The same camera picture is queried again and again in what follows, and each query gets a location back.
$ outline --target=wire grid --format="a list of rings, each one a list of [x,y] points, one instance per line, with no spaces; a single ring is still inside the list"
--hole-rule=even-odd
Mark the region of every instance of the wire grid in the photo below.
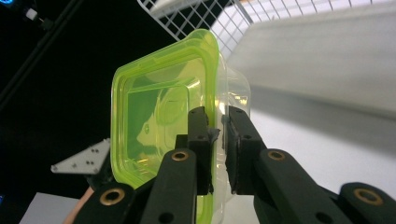
[[[210,30],[227,58],[250,24],[372,5],[389,0],[138,0],[175,40]]]

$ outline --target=white surface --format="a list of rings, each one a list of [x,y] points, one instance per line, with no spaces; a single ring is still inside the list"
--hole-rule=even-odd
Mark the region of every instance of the white surface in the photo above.
[[[396,120],[252,88],[251,120],[267,147],[288,151],[322,187],[363,182],[396,198]]]
[[[77,201],[77,199],[38,192],[20,224],[63,223],[70,211],[76,206]]]
[[[250,26],[227,64],[251,85],[396,118],[396,3]]]

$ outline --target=green container lid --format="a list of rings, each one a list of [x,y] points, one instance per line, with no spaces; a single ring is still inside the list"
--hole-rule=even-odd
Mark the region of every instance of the green container lid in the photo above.
[[[209,127],[217,128],[218,73],[225,75],[219,60],[216,38],[207,30],[196,30],[117,70],[110,155],[118,182],[136,189],[155,177],[163,155],[175,148],[177,134],[187,134],[191,109],[204,106]],[[212,171],[216,178],[216,168]],[[210,223],[212,210],[213,196],[199,197],[197,221]]]

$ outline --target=transparent plastic tub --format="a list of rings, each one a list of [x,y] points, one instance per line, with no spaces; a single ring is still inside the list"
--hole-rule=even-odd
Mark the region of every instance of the transparent plastic tub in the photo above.
[[[229,92],[228,72],[231,87],[239,80],[240,90]],[[248,111],[249,88],[247,82],[241,86],[244,81],[226,66],[216,38],[207,30],[196,30],[120,67],[112,85],[110,155],[116,180],[136,189],[155,177],[177,135],[187,134],[188,112],[204,106],[209,128],[220,129],[220,137],[213,150],[215,192],[198,196],[197,222],[221,220],[228,184],[221,119],[228,116],[229,102]]]

